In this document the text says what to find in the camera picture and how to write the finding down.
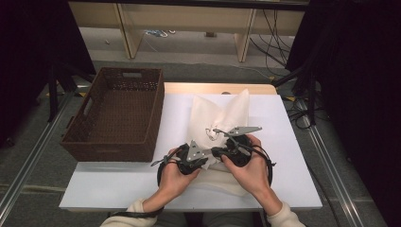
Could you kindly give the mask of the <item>black tripod stand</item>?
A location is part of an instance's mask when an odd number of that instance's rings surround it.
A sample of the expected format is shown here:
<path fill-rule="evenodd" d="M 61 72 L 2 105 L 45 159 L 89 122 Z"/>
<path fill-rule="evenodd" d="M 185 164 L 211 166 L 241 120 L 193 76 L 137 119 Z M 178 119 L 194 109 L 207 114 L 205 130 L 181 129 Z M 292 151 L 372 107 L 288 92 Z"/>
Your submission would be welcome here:
<path fill-rule="evenodd" d="M 95 78 L 93 73 L 86 73 L 66 62 L 53 61 L 51 63 L 47 82 L 50 99 L 49 122 L 53 121 L 59 112 L 57 84 L 60 84 L 65 92 L 75 92 L 78 86 L 73 80 L 73 76 L 79 76 L 88 82 L 93 82 Z"/>
<path fill-rule="evenodd" d="M 274 80 L 271 85 L 275 88 L 280 87 L 291 79 L 295 79 L 292 87 L 292 93 L 295 96 L 303 96 L 307 94 L 306 115 L 310 125 L 316 124 L 315 120 L 315 92 L 316 92 L 316 77 L 310 66 L 301 66 L 281 79 Z"/>

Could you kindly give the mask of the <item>metal floor rail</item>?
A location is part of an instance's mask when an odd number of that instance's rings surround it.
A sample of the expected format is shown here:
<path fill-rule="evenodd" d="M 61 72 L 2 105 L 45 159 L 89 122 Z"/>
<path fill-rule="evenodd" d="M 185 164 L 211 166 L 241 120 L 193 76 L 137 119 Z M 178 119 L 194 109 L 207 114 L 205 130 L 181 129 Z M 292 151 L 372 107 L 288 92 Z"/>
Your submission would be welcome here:
<path fill-rule="evenodd" d="M 46 123 L 39 139 L 30 150 L 18 174 L 8 186 L 5 196 L 0 200 L 0 226 L 6 221 L 12 207 L 18 200 L 24 185 L 39 162 L 45 148 L 54 134 L 55 129 L 59 126 L 61 118 L 64 116 L 64 111 L 73 99 L 75 93 L 75 90 L 64 93 L 61 103 L 58 105 L 59 111 L 50 122 Z"/>
<path fill-rule="evenodd" d="M 343 180 L 336 169 L 336 165 L 323 141 L 323 138 L 321 137 L 321 134 L 318 131 L 314 120 L 312 119 L 312 115 L 314 114 L 313 108 L 308 107 L 302 99 L 298 101 L 298 106 L 302 111 L 308 111 L 308 116 L 304 117 L 304 121 L 309 125 L 309 134 L 312 138 L 315 148 L 317 149 L 319 157 L 322 160 L 323 167 L 328 175 L 328 179 L 333 186 L 333 190 L 336 193 L 342 211 L 346 216 L 350 227 L 365 227 L 359 211 L 357 210 L 357 206 L 353 202 L 350 193 L 346 189 L 345 184 L 343 183 Z"/>

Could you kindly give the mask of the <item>light wooden bench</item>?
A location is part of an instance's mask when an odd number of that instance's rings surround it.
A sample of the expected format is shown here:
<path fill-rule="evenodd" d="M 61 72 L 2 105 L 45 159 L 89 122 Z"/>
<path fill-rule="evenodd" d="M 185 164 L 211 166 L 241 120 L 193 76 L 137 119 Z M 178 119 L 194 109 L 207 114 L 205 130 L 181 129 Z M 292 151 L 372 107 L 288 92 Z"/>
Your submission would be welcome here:
<path fill-rule="evenodd" d="M 237 58 L 246 60 L 250 36 L 274 33 L 294 36 L 304 12 L 279 9 L 233 9 L 217 7 L 163 6 L 100 3 L 69 0 L 70 9 L 81 27 L 118 28 L 126 55 L 133 59 L 146 29 L 231 33 Z"/>

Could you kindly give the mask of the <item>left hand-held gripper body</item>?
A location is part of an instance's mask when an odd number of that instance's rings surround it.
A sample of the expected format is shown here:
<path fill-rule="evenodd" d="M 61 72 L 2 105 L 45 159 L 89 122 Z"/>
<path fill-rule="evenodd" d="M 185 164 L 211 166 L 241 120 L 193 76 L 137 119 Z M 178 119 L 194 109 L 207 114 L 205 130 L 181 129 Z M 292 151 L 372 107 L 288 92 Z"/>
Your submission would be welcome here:
<path fill-rule="evenodd" d="M 178 168 L 183 175 L 191 174 L 206 164 L 211 153 L 210 149 L 200 148 L 194 140 L 190 144 L 183 144 L 176 153 Z"/>

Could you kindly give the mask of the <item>person's grey trousers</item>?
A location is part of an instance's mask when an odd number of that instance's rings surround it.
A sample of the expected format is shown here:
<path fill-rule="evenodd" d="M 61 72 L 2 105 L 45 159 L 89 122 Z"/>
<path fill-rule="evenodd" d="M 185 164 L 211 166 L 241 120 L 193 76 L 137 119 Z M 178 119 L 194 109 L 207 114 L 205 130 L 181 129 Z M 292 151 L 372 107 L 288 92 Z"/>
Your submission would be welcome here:
<path fill-rule="evenodd" d="M 250 212 L 162 213 L 152 227 L 259 227 Z"/>

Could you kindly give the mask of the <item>brown woven basket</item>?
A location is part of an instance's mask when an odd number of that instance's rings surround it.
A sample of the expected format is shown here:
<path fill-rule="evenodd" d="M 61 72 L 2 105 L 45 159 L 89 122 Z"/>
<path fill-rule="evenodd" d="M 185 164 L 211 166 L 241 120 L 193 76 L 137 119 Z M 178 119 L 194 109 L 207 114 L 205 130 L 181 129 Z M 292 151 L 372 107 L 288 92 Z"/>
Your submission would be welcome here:
<path fill-rule="evenodd" d="M 164 97 L 160 69 L 103 67 L 61 145 L 79 162 L 150 162 Z"/>

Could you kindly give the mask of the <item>black curtain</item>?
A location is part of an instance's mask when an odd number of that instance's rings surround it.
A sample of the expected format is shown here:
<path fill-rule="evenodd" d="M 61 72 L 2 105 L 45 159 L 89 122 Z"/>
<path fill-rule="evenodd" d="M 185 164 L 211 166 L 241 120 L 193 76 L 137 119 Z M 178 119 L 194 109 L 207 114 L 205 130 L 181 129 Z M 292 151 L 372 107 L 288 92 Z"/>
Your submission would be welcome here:
<path fill-rule="evenodd" d="M 0 0 L 0 147 L 45 85 L 96 73 L 68 0 Z"/>
<path fill-rule="evenodd" d="M 401 0 L 309 0 L 287 69 L 324 106 L 388 227 L 401 227 Z"/>

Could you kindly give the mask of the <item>person's left hand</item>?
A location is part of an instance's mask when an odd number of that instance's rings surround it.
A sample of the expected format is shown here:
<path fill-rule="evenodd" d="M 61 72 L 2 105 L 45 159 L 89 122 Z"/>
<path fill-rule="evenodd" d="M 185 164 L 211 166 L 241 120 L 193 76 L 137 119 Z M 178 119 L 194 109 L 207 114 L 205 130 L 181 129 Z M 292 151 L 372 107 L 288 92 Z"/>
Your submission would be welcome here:
<path fill-rule="evenodd" d="M 194 181 L 200 173 L 199 169 L 196 169 L 191 174 L 184 175 L 179 170 L 175 160 L 166 164 L 162 170 L 161 181 L 159 189 L 156 193 L 156 200 L 162 205 L 166 205 L 179 197 L 185 189 Z"/>

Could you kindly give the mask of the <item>person's right hand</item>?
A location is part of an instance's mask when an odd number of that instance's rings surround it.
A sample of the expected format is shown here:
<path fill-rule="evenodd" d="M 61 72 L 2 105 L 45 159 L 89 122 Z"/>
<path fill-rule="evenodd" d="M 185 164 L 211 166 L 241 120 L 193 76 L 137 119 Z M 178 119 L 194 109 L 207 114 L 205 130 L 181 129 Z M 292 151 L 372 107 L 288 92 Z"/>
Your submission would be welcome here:
<path fill-rule="evenodd" d="M 236 166 L 225 155 L 221 156 L 221 160 L 239 184 L 255 197 L 267 213 L 276 205 L 281 205 L 270 188 L 266 161 L 263 157 L 253 153 L 250 162 L 243 167 Z"/>

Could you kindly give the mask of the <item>cream cloth with print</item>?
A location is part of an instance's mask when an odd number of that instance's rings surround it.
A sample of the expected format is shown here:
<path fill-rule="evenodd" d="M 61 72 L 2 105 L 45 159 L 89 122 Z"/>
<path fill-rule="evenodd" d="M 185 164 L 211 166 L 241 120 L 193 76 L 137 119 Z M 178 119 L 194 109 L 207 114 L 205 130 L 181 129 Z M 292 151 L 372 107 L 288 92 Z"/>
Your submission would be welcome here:
<path fill-rule="evenodd" d="M 192 102 L 190 120 L 186 139 L 194 140 L 202 149 L 223 148 L 227 137 L 214 129 L 228 132 L 234 127 L 248 125 L 250 94 L 247 89 L 233 96 L 225 106 L 201 96 L 195 96 Z M 247 191 L 229 172 L 201 168 L 198 177 L 192 182 L 196 187 L 207 187 L 225 192 L 229 195 L 245 196 Z"/>

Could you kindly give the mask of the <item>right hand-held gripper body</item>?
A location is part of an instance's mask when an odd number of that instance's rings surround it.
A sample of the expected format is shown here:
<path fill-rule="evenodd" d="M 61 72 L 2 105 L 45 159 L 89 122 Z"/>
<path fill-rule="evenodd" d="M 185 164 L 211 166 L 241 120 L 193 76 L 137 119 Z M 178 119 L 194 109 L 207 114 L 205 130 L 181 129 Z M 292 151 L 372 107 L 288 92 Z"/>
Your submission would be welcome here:
<path fill-rule="evenodd" d="M 236 166 L 245 166 L 251 160 L 253 148 L 247 134 L 261 130 L 261 127 L 234 127 L 224 133 L 224 136 L 227 137 L 226 147 L 228 153 L 226 156 Z"/>

